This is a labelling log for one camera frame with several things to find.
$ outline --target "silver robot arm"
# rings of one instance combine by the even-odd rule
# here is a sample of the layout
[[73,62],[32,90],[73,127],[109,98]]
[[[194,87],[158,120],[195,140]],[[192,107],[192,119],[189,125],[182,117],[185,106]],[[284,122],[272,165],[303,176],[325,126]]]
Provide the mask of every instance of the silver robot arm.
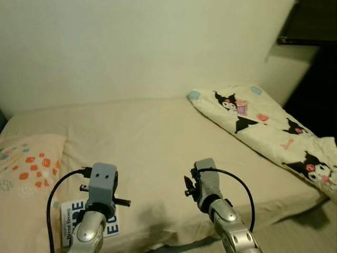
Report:
[[89,187],[81,185],[80,191],[88,191],[85,211],[80,214],[71,237],[69,253],[97,253],[103,245],[106,221],[115,215],[116,206],[130,206],[131,202],[116,199],[118,185],[115,165],[95,163],[90,175]]
[[185,195],[192,195],[198,208],[209,214],[226,253],[262,253],[239,213],[227,199],[223,199],[219,188],[219,174],[213,171],[198,172],[205,168],[216,169],[213,159],[207,158],[195,163],[191,170],[192,178],[196,181],[195,186],[191,179],[184,177],[187,187]]

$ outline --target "bed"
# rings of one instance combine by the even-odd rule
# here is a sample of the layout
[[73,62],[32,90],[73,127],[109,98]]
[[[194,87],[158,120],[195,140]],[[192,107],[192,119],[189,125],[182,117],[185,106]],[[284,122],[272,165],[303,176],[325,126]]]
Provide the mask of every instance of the bed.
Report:
[[[197,160],[211,157],[219,169],[239,176],[250,188],[261,229],[317,205],[326,195],[225,132],[193,108],[185,98],[129,100],[66,107],[17,115],[1,137],[54,133],[66,137],[62,175],[96,162],[118,169],[120,234],[104,239],[101,252],[145,252],[161,245],[184,245],[215,235],[208,215],[184,195],[183,176]],[[86,198],[79,192],[87,180],[72,176],[57,191],[65,202]],[[220,177],[221,191],[250,222],[248,197],[237,182]],[[39,252],[48,248],[45,232]],[[54,219],[56,241],[59,217]]]

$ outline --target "cartoon character print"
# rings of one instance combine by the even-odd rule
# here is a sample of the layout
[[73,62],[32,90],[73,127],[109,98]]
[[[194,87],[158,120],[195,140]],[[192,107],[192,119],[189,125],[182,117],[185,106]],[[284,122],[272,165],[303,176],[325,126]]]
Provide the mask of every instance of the cartoon character print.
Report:
[[255,125],[257,124],[258,122],[254,121],[254,120],[250,120],[250,119],[247,119],[247,118],[244,118],[244,117],[240,117],[238,116],[237,117],[238,120],[236,122],[236,131],[235,133],[249,127],[249,125]]
[[[232,95],[225,97],[215,92],[215,98],[217,99],[218,103],[224,107],[229,113],[231,114],[240,114],[240,115],[247,115],[247,101],[238,100],[235,98],[235,93]],[[249,125],[255,125],[257,124],[257,121],[247,119],[241,116],[237,116],[237,121],[235,123],[236,131],[235,133],[238,133],[239,131],[246,129],[249,127]]]
[[289,118],[287,118],[287,120],[288,120],[288,124],[289,124],[289,129],[283,130],[284,132],[291,133],[291,134],[308,133],[308,131],[304,127],[298,125],[296,122],[291,121]]
[[303,174],[307,179],[313,182],[323,182],[329,185],[331,189],[337,189],[337,174],[332,171],[326,163],[321,162],[316,156],[305,152],[303,162],[285,163],[291,169]]
[[227,98],[225,96],[219,95],[216,91],[214,92],[215,92],[215,98],[217,99],[217,101],[219,102],[221,106],[223,106],[227,111],[233,114],[237,113],[235,93],[233,93]]

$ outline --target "blanket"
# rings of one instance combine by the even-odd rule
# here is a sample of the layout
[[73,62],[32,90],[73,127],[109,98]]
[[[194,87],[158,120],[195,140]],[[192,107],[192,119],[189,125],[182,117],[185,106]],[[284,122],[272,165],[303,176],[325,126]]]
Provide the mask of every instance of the blanket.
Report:
[[[214,123],[337,203],[337,147],[333,137],[318,138],[258,86],[195,89],[188,99]],[[329,119],[313,120],[322,121],[323,127],[329,124]]]

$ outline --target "pink pillowcase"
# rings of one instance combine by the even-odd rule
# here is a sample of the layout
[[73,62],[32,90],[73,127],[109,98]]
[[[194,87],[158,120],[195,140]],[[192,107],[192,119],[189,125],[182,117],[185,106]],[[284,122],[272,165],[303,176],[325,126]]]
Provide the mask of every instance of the pink pillowcase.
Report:
[[[48,252],[45,212],[49,193],[60,179],[64,142],[65,137],[56,134],[0,138],[3,252]],[[56,209],[54,217],[59,215]]]

